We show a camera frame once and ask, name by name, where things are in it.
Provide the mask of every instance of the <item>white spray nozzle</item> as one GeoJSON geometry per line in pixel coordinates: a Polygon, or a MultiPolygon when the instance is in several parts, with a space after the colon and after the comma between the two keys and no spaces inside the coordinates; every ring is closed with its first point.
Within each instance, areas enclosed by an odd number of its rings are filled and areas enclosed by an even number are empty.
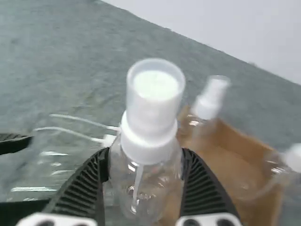
{"type": "Polygon", "coordinates": [[[210,120],[217,116],[230,79],[222,75],[210,76],[201,95],[197,96],[191,112],[203,120],[210,120]]]}
{"type": "Polygon", "coordinates": [[[145,59],[127,73],[127,110],[121,145],[139,164],[160,162],[177,131],[176,115],[185,88],[181,70],[163,59],[145,59]]]}
{"type": "Polygon", "coordinates": [[[292,145],[284,154],[284,161],[293,171],[301,173],[301,144],[292,145]]]}

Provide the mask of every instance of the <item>brown cardboard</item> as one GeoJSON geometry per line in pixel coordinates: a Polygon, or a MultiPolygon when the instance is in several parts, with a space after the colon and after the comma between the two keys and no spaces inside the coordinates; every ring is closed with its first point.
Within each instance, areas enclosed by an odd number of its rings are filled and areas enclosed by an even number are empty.
{"type": "MultiPolygon", "coordinates": [[[[183,108],[178,118],[180,122],[188,112],[188,107],[183,108]]],[[[262,172],[262,160],[264,155],[272,151],[270,147],[240,133],[221,120],[217,120],[215,130],[210,135],[200,135],[199,139],[192,141],[191,136],[178,132],[177,138],[182,147],[195,151],[211,168],[232,198],[244,225],[277,225],[282,202],[280,187],[275,187],[256,202],[241,202],[235,198],[236,190],[231,186],[233,178],[245,178],[246,175],[257,186],[265,183],[267,178],[262,172]]]]}

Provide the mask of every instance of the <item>transparent plastic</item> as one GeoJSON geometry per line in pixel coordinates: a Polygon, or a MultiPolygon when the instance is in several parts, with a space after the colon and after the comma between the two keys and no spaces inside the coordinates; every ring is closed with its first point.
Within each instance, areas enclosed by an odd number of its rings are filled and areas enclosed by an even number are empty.
{"type": "Polygon", "coordinates": [[[41,117],[35,127],[33,143],[22,151],[30,160],[18,169],[7,202],[51,197],[85,160],[104,147],[99,135],[107,129],[118,130],[66,114],[41,117]]]}
{"type": "Polygon", "coordinates": [[[267,178],[265,183],[255,183],[252,177],[247,177],[247,174],[242,172],[241,176],[236,178],[236,183],[232,181],[231,186],[237,187],[234,188],[235,196],[240,201],[254,203],[271,192],[275,186],[282,186],[285,189],[285,201],[301,206],[301,174],[285,163],[284,155],[274,151],[264,157],[261,167],[263,176],[267,178]]]}
{"type": "Polygon", "coordinates": [[[214,128],[215,119],[203,120],[190,112],[181,122],[179,132],[181,136],[199,139],[200,136],[205,136],[212,133],[214,128]]]}
{"type": "Polygon", "coordinates": [[[151,225],[162,217],[166,199],[181,181],[182,150],[174,139],[167,161],[140,165],[124,153],[118,136],[110,149],[110,180],[123,214],[139,224],[151,225]]]}
{"type": "Polygon", "coordinates": [[[291,169],[283,159],[284,154],[276,151],[264,158],[263,172],[269,180],[256,193],[244,199],[256,200],[269,193],[274,186],[281,185],[285,188],[285,199],[301,206],[301,174],[291,169]]]}

